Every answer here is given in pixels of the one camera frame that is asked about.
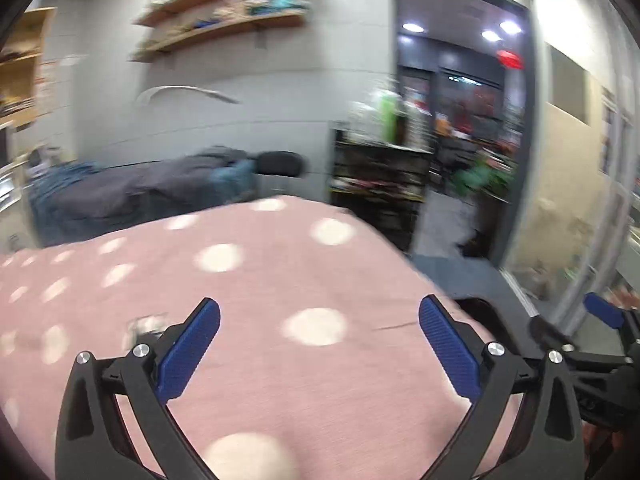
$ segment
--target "blue textured pad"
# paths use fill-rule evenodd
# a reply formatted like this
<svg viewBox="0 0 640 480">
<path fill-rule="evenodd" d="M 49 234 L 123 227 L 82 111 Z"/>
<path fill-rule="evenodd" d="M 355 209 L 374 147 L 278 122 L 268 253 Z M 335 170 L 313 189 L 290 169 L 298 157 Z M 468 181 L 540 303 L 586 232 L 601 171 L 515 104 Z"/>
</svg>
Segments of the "blue textured pad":
<svg viewBox="0 0 640 480">
<path fill-rule="evenodd" d="M 160 363 L 156 396 L 165 404 L 180 397 L 220 328 L 220 307 L 209 300 Z"/>
<path fill-rule="evenodd" d="M 585 294 L 582 303 L 589 312 L 611 328 L 620 328 L 622 326 L 623 317 L 620 310 L 610 304 L 609 301 L 603 300 L 595 292 Z"/>
<path fill-rule="evenodd" d="M 456 330 L 430 298 L 420 302 L 418 320 L 455 391 L 459 396 L 475 402 L 481 393 L 478 362 Z"/>
</svg>

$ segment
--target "red decoration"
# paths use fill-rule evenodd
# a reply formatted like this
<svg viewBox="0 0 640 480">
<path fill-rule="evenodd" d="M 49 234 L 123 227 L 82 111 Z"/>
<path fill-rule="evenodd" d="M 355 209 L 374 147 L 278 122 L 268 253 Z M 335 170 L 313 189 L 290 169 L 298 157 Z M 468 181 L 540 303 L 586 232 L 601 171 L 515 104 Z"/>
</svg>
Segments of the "red decoration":
<svg viewBox="0 0 640 480">
<path fill-rule="evenodd" d="M 496 56 L 498 57 L 498 61 L 507 68 L 516 68 L 518 70 L 522 70 L 524 68 L 522 58 L 514 52 L 510 52 L 509 50 L 499 50 L 496 53 Z"/>
</svg>

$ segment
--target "dark gray door frame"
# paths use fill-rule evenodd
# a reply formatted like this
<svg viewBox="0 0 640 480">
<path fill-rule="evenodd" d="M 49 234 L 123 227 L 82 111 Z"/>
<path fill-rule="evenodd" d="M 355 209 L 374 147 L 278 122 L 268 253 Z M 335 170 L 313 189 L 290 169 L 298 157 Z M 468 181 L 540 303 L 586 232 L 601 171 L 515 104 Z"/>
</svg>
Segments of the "dark gray door frame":
<svg viewBox="0 0 640 480">
<path fill-rule="evenodd" d="M 520 141 L 520 149 L 516 154 L 517 170 L 507 200 L 509 205 L 500 227 L 495 237 L 494 246 L 489 257 L 489 261 L 495 267 L 500 267 L 506 257 L 511 234 L 516 228 L 522 199 L 526 191 L 527 177 L 530 174 L 530 152 L 535 129 L 535 109 L 536 109 L 536 56 L 534 47 L 534 38 L 532 36 L 531 16 L 527 7 L 514 2 L 513 0 L 482 0 L 501 9 L 512 12 L 522 20 L 522 30 L 524 37 L 523 61 L 525 72 L 525 113 L 524 113 L 524 130 Z M 396 40 L 394 41 L 396 49 L 396 66 L 399 64 L 399 48 L 398 36 L 401 34 L 401 25 L 398 17 L 399 0 L 395 0 L 396 5 Z"/>
</svg>

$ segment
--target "gray blanket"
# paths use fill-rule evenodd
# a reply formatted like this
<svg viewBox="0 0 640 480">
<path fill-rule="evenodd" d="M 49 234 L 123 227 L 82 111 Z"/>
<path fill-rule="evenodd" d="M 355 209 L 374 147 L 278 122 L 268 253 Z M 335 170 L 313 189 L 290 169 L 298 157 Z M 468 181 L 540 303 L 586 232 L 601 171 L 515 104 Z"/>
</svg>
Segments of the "gray blanket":
<svg viewBox="0 0 640 480">
<path fill-rule="evenodd" d="M 77 218 L 130 214 L 152 196 L 178 204 L 197 202 L 213 170 L 246 158 L 246 153 L 213 147 L 175 160 L 109 168 L 57 192 L 55 205 Z"/>
</svg>

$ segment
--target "silver screw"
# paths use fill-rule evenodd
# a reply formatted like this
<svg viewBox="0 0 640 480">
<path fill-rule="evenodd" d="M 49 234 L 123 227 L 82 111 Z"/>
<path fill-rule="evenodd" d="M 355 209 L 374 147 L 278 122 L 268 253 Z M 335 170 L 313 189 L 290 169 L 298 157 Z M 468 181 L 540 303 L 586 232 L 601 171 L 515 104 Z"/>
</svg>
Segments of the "silver screw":
<svg viewBox="0 0 640 480">
<path fill-rule="evenodd" d="M 500 343 L 489 343 L 486 347 L 491 355 L 495 355 L 496 357 L 504 355 L 504 346 Z"/>
<path fill-rule="evenodd" d="M 144 357 L 148 353 L 149 345 L 145 345 L 144 343 L 142 343 L 142 345 L 136 345 L 133 349 L 133 355 L 135 355 L 136 357 Z"/>
<path fill-rule="evenodd" d="M 557 350 L 552 350 L 549 352 L 549 360 L 552 363 L 560 364 L 562 362 L 562 354 Z"/>
<path fill-rule="evenodd" d="M 83 365 L 89 359 L 91 359 L 91 354 L 89 354 L 89 352 L 80 352 L 78 357 L 76 357 L 76 362 L 78 362 L 79 365 Z"/>
</svg>

